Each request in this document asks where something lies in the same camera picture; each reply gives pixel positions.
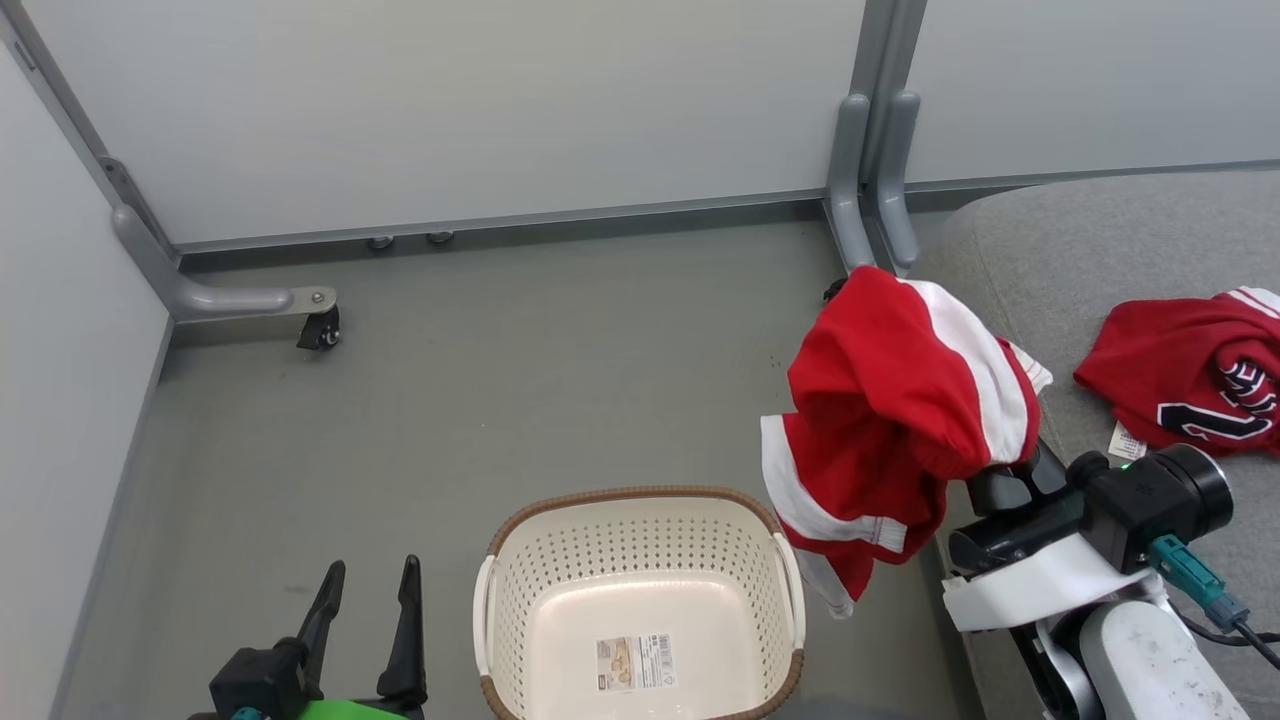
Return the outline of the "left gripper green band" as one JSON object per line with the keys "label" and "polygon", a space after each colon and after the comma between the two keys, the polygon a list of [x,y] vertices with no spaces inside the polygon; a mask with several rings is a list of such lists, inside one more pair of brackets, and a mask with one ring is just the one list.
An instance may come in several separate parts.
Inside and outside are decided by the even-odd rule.
{"label": "left gripper green band", "polygon": [[428,702],[422,578],[416,555],[404,560],[399,616],[390,657],[371,700],[328,700],[320,688],[330,625],[340,611],[346,562],[326,570],[297,639],[270,650],[241,648],[210,680],[212,710],[192,719],[424,719]]}

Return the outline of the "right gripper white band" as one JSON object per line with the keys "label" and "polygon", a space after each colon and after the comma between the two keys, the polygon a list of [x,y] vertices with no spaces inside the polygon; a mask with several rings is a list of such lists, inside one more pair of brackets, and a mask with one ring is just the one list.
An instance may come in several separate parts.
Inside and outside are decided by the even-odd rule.
{"label": "right gripper white band", "polygon": [[1234,630],[1234,596],[1190,550],[1234,515],[1204,451],[1174,445],[1124,465],[1089,451],[1064,465],[1038,438],[1027,462],[987,468],[966,487],[982,519],[950,534],[960,575],[943,591],[959,630],[1024,626],[1155,577]]}

